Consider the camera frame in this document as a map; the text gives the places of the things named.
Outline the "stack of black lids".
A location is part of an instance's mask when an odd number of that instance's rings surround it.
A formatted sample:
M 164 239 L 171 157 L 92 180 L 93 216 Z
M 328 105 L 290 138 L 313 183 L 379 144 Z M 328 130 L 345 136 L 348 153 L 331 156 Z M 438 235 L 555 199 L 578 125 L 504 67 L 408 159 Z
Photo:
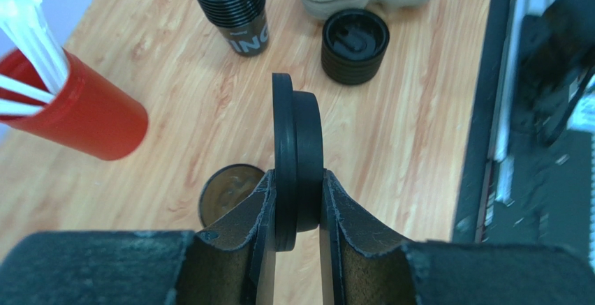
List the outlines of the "stack of black lids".
M 340 84 L 364 84 L 378 73 L 389 41 L 388 26 L 375 13 L 361 8 L 336 12 L 323 25 L 323 71 Z

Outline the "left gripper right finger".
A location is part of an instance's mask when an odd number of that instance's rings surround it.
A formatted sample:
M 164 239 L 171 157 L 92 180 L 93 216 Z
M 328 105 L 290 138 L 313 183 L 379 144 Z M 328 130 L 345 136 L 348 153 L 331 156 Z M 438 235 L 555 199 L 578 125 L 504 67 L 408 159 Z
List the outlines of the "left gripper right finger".
M 322 183 L 324 304 L 593 304 L 594 273 L 555 246 L 413 241 Z

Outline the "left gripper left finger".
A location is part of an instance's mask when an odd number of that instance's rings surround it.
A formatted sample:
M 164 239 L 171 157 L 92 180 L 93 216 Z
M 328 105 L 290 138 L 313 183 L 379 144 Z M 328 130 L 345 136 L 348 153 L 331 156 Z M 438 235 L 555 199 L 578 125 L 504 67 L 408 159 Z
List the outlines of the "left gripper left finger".
M 45 231 L 1 263 L 2 304 L 271 304 L 274 173 L 200 232 Z

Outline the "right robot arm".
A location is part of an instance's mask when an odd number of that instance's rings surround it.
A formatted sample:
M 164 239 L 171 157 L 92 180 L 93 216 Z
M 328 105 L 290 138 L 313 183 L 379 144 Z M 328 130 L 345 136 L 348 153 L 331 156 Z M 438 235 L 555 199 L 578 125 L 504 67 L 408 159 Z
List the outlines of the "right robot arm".
M 537 37 L 520 56 L 520 73 L 535 84 L 537 97 L 562 88 L 569 73 L 580 72 L 577 89 L 557 125 L 549 129 L 544 119 L 539 121 L 538 141 L 549 147 L 566 129 L 594 76 L 594 0 L 553 0 L 531 19 Z

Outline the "single dark plastic cup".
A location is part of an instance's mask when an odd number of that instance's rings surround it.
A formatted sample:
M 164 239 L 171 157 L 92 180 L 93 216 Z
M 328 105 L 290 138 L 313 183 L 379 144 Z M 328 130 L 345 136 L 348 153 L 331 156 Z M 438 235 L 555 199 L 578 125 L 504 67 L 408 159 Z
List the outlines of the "single dark plastic cup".
M 265 172 L 254 165 L 236 163 L 221 168 L 205 183 L 198 201 L 198 215 L 204 228 L 213 224 L 257 187 Z

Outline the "stack of black cups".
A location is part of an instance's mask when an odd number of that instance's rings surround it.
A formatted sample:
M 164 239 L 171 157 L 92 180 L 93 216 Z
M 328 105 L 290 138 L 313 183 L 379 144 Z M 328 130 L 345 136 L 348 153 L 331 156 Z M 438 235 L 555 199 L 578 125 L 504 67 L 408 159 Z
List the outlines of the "stack of black cups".
M 205 17 L 240 56 L 254 57 L 268 46 L 266 0 L 197 0 Z

